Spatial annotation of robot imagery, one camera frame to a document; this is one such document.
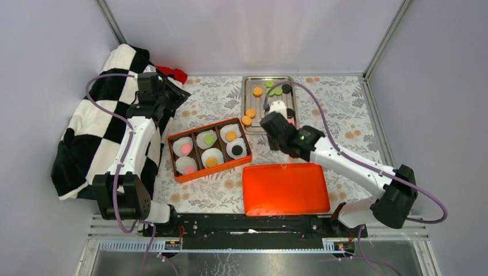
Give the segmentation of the stainless steel tray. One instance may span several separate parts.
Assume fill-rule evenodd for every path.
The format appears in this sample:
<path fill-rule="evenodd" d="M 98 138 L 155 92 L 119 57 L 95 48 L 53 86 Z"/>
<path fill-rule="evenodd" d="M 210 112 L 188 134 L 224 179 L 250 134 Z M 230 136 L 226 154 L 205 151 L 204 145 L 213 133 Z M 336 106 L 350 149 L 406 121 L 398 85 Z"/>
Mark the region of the stainless steel tray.
<path fill-rule="evenodd" d="M 291 76 L 244 76 L 242 79 L 242 107 L 241 115 L 245 115 L 247 109 L 255 109 L 256 116 L 251 119 L 250 126 L 245 126 L 246 134 L 250 135 L 264 135 L 265 131 L 260 126 L 260 121 L 265 117 L 266 113 L 263 109 L 265 102 L 265 94 L 268 88 L 265 87 L 265 81 L 274 81 L 274 86 L 281 87 L 283 84 L 289 84 L 292 86 L 292 92 L 289 94 L 275 95 L 268 98 L 268 104 L 273 101 L 282 100 L 285 102 L 287 108 L 293 109 L 295 111 L 295 126 L 299 126 L 297 103 L 295 96 L 295 84 L 294 79 Z M 261 87 L 263 89 L 263 94 L 260 97 L 255 97 L 252 93 L 255 87 Z"/>

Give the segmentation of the orange cookie tin box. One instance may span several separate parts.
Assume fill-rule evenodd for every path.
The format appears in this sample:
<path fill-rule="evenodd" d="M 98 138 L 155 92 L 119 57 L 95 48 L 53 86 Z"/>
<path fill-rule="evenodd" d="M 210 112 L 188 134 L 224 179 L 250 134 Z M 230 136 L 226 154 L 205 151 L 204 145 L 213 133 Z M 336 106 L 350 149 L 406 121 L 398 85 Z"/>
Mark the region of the orange cookie tin box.
<path fill-rule="evenodd" d="M 221 135 L 220 135 L 220 131 L 226 125 L 236 125 L 240 130 L 241 138 L 243 138 L 243 141 L 245 142 L 245 147 L 243 149 L 243 152 L 245 153 L 245 155 L 241 158 L 233 159 L 227 153 L 226 145 L 224 143 L 224 139 L 221 138 Z M 203 154 L 204 150 L 199 148 L 196 145 L 197 135 L 203 131 L 208 131 L 208 130 L 213 130 L 217 133 L 218 137 L 217 137 L 217 141 L 215 143 L 215 147 L 222 151 L 223 159 L 224 159 L 223 164 L 219 164 L 219 165 L 212 167 L 212 168 L 204 168 L 204 162 L 202 159 L 202 154 Z M 177 155 L 174 153 L 174 150 L 173 150 L 174 142 L 177 141 L 177 139 L 180 139 L 183 137 L 190 137 L 192 139 L 193 149 L 189 153 L 189 156 L 191 158 L 193 158 L 197 164 L 196 171 L 191 173 L 191 174 L 187 174 L 187 175 L 184 175 L 184 174 L 177 171 L 177 169 L 176 169 Z M 194 128 L 194 129 L 190 129 L 187 131 L 183 131 L 180 133 L 170 135 L 167 137 L 167 146 L 168 146 L 168 149 L 170 152 L 170 160 L 171 160 L 171 165 L 172 165 L 172 169 L 173 169 L 173 177 L 179 183 L 184 183 L 184 182 L 195 180 L 197 178 L 207 177 L 211 174 L 220 173 L 222 171 L 229 170 L 229 169 L 234 168 L 234 167 L 238 167 L 238 166 L 241 166 L 244 164 L 248 164 L 253 160 L 253 155 L 251 152 L 250 144 L 249 144 L 247 137 L 244 133 L 244 128 L 240 122 L 240 119 L 237 117 L 230 118 L 228 120 L 215 122 L 215 123 L 208 124 L 205 126 L 200 126 L 198 128 Z"/>

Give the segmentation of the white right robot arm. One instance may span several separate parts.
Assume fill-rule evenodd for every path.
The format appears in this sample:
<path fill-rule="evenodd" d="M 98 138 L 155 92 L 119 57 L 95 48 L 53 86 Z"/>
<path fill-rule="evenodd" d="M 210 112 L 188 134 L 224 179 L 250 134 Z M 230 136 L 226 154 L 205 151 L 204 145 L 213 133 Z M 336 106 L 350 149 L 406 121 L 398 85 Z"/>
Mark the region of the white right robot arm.
<path fill-rule="evenodd" d="M 297 129 L 278 112 L 267 114 L 260 125 L 281 152 L 331 169 L 371 194 L 364 200 L 336 208 L 330 221 L 333 234 L 344 237 L 353 228 L 372 222 L 393 229 L 403 227 L 418 196 L 415 189 L 403 184 L 414 179 L 412 169 L 407 166 L 395 169 L 334 147 L 322 131 L 311 126 Z"/>

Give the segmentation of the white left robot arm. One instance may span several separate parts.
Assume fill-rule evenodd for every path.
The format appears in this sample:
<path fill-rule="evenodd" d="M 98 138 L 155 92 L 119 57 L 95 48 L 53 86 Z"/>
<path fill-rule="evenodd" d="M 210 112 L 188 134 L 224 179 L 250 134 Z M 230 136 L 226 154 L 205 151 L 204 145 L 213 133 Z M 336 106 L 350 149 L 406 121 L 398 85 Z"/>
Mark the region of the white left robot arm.
<path fill-rule="evenodd" d="M 125 123 L 120 149 L 104 174 L 95 175 L 93 189 L 101 215 L 106 220 L 137 220 L 156 223 L 164 236 L 178 231 L 178 220 L 171 216 L 171 207 L 152 201 L 149 182 L 142 179 L 148 161 L 149 147 L 160 137 L 160 122 L 180 107 L 190 94 L 157 72 L 135 75 L 138 89 L 135 101 L 125 115 L 110 115 Z"/>

